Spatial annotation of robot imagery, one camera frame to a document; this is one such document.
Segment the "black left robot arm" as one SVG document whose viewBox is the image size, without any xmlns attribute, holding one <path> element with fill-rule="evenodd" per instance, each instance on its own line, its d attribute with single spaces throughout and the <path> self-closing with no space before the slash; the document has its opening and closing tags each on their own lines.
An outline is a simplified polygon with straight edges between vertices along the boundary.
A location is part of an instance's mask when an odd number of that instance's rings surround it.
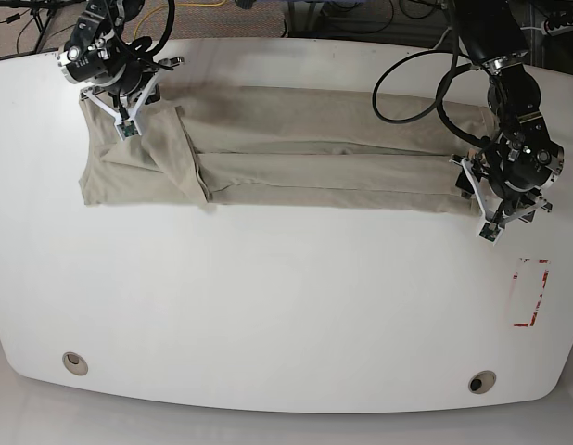
<svg viewBox="0 0 573 445">
<path fill-rule="evenodd" d="M 434 102 L 403 119 L 409 124 L 437 112 L 443 125 L 476 148 L 472 156 L 453 156 L 461 167 L 456 186 L 479 206 L 479 237 L 495 243 L 513 221 L 531 223 L 536 210 L 550 212 L 543 196 L 564 169 L 564 149 L 553 142 L 540 111 L 541 90 L 522 58 L 528 43 L 505 1 L 439 1 L 452 35 L 452 62 L 441 78 Z M 476 137 L 457 127 L 443 100 L 452 81 L 471 70 L 489 78 L 487 103 L 498 131 Z"/>
</svg>

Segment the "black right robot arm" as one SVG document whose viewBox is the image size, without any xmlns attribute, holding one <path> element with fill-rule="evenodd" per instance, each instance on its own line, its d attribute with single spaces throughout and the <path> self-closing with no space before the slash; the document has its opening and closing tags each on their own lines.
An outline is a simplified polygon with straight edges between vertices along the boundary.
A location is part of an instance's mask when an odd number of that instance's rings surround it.
<svg viewBox="0 0 573 445">
<path fill-rule="evenodd" d="M 183 57 L 155 59 L 172 34 L 173 1 L 167 3 L 167 19 L 157 43 L 148 36 L 130 43 L 122 39 L 125 24 L 143 6 L 142 1 L 90 1 L 57 54 L 65 78 L 73 84 L 87 84 L 80 99 L 109 115 L 122 140 L 144 132 L 139 114 L 141 108 L 160 99 L 160 76 L 185 63 Z"/>
</svg>

